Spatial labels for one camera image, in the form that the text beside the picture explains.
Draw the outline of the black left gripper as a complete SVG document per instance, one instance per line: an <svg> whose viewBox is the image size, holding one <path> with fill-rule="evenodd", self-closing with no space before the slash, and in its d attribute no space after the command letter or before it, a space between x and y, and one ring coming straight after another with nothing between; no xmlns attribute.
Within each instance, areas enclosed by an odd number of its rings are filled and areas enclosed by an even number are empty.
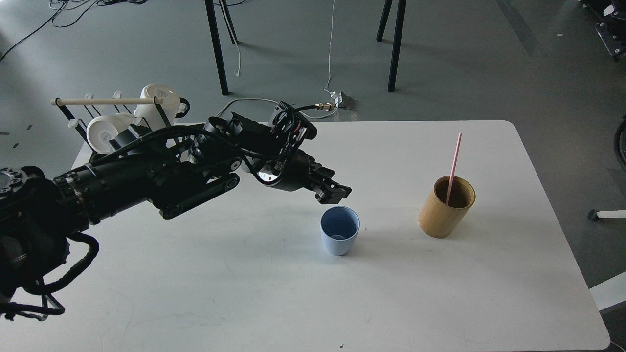
<svg viewBox="0 0 626 352"><path fill-rule="evenodd" d="M297 150L290 162L278 174L257 172L256 175L266 187L295 191L307 189L315 192L320 204L338 204L353 191L351 187L333 183L335 171L317 163L313 156Z"/></svg>

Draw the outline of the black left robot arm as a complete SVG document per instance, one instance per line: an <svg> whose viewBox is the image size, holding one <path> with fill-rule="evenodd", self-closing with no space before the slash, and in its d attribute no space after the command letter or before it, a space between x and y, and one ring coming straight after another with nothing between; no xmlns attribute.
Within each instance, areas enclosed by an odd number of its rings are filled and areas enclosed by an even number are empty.
<svg viewBox="0 0 626 352"><path fill-rule="evenodd" d="M172 219L234 189L243 167L273 189L315 192L338 204L351 188L333 181L300 146L316 127L305 110L277 103L267 125L233 113L159 130L132 123L88 163L53 180L38 167L1 170L1 316L44 321L65 308L53 297L82 274L100 246L91 225L150 202Z"/></svg>

